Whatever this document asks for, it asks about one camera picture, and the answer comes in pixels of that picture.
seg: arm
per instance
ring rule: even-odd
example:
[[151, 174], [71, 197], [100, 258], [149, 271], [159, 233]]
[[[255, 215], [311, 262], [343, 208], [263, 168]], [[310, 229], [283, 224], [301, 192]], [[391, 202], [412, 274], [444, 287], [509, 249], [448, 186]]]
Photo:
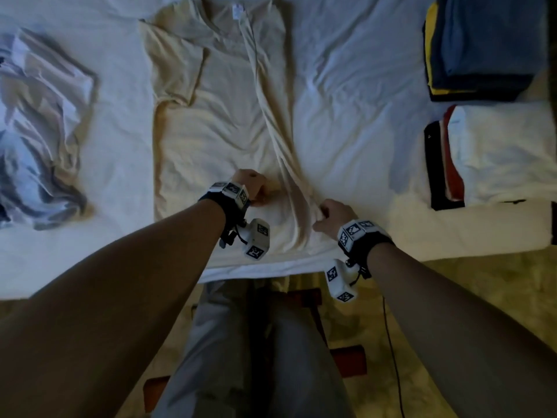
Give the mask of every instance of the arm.
[[[265, 177], [240, 170], [233, 180], [257, 195]], [[1, 321], [0, 415], [114, 416], [171, 330], [225, 221], [204, 199], [93, 253]]]
[[[356, 218], [324, 203], [317, 231], [336, 238]], [[368, 269], [408, 342], [459, 417], [557, 416], [557, 354], [501, 310], [390, 244]]]

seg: shirt tag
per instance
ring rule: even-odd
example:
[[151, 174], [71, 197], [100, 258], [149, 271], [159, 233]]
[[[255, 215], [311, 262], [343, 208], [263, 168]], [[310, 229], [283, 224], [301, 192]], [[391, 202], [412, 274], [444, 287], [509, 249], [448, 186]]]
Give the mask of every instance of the shirt tag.
[[239, 20], [243, 13], [243, 6], [241, 4], [232, 5], [232, 19]]

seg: white bed sheet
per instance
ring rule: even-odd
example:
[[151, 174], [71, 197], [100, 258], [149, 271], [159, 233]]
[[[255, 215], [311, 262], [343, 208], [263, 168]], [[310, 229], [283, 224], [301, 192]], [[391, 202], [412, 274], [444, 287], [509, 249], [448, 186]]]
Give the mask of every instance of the white bed sheet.
[[[0, 298], [29, 296], [90, 253], [153, 221], [152, 98], [136, 19], [174, 0], [0, 0], [0, 29], [50, 34], [98, 77], [80, 127], [89, 214], [63, 227], [0, 232]], [[423, 128], [429, 101], [422, 24], [432, 0], [286, 0], [295, 70], [296, 154], [317, 198], [351, 204], [419, 260], [511, 253], [550, 243], [548, 202], [434, 212]], [[321, 269], [319, 255], [208, 269], [202, 281]]]

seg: beige t-shirt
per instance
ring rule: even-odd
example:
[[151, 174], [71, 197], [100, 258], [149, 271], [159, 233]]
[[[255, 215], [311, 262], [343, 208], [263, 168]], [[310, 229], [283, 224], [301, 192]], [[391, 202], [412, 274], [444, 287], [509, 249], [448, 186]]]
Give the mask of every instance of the beige t-shirt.
[[[320, 251], [325, 240], [311, 232], [320, 212], [293, 154], [285, 27], [273, 1], [182, 0], [139, 26], [155, 98], [155, 218], [252, 168], [273, 190], [246, 216], [271, 226], [263, 260]], [[249, 263], [236, 241], [217, 247], [209, 266]]]

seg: t-shirt sleeve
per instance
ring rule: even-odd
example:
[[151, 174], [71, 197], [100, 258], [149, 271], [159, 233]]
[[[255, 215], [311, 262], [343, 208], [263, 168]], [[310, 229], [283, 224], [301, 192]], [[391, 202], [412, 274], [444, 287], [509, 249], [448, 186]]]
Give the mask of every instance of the t-shirt sleeve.
[[190, 105], [203, 63], [203, 48], [143, 21], [139, 22], [139, 31], [157, 100]]

